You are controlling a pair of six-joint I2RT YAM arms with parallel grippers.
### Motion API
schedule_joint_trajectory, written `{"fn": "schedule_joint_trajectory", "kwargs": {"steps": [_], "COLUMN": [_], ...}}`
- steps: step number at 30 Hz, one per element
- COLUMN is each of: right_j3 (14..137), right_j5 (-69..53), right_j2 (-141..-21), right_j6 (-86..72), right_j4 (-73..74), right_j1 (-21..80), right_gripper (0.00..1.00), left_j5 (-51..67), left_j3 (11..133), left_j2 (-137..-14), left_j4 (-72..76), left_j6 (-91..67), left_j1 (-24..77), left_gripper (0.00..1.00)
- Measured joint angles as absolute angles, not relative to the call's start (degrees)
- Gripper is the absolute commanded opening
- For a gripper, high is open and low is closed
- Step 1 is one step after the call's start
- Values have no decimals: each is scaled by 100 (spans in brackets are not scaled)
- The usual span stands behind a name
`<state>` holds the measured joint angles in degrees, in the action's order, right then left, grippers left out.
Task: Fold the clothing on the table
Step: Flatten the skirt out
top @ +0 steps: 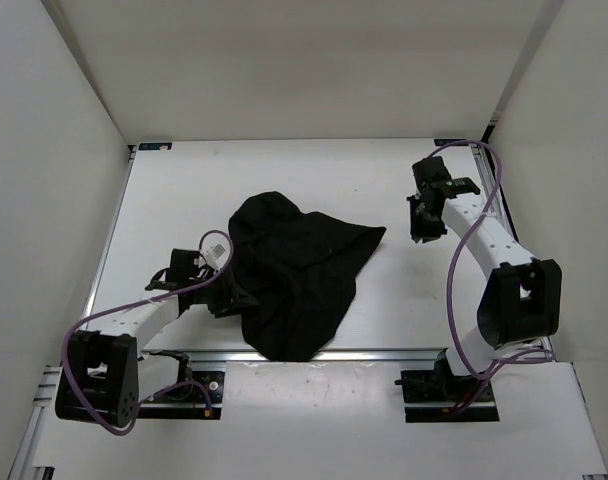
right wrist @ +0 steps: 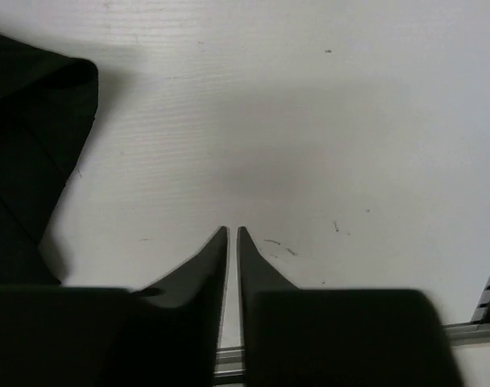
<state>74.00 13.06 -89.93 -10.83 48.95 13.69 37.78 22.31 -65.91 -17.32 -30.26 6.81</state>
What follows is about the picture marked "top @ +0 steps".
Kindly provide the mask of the black pleated skirt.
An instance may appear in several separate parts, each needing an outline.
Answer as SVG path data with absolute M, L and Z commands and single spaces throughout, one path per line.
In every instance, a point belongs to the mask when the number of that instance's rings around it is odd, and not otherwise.
M 258 303 L 241 315 L 244 340 L 271 361 L 305 362 L 335 337 L 386 229 L 304 213 L 273 191 L 245 200 L 228 232 L 235 279 Z

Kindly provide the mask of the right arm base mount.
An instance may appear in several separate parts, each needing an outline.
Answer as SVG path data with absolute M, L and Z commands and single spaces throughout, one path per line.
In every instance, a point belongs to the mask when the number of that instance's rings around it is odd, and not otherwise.
M 444 359 L 432 370 L 402 370 L 395 385 L 402 390 L 408 424 L 500 420 L 490 382 L 455 376 Z

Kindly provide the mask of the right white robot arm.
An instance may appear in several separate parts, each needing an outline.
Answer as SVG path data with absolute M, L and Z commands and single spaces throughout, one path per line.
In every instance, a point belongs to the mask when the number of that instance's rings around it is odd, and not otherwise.
M 442 157 L 424 158 L 412 171 L 417 187 L 408 199 L 412 240 L 428 243 L 456 234 L 454 254 L 468 250 L 486 279 L 476 324 L 465 335 L 457 332 L 453 291 L 446 291 L 453 344 L 435 363 L 433 387 L 454 400 L 470 380 L 485 380 L 502 363 L 518 361 L 518 347 L 558 331 L 562 271 L 555 260 L 541 260 L 522 247 L 489 215 L 473 180 L 453 177 Z

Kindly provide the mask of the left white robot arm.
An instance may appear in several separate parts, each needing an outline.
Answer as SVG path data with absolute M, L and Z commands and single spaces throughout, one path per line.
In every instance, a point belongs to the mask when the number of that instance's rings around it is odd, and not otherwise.
M 175 249 L 169 265 L 156 272 L 145 288 L 155 297 L 112 313 L 111 321 L 98 330 L 72 332 L 63 342 L 57 417 L 96 422 L 123 435 L 148 400 L 201 397 L 210 406 L 208 386 L 195 379 L 187 354 L 146 347 L 195 305 L 205 306 L 216 318 L 257 307 L 257 301 L 238 285 L 231 258 L 221 245 L 207 251 Z

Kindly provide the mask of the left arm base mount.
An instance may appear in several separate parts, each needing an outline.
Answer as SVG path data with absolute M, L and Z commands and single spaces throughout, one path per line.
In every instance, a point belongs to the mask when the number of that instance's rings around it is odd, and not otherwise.
M 183 352 L 153 351 L 138 358 L 138 419 L 219 420 L 225 370 L 193 362 Z

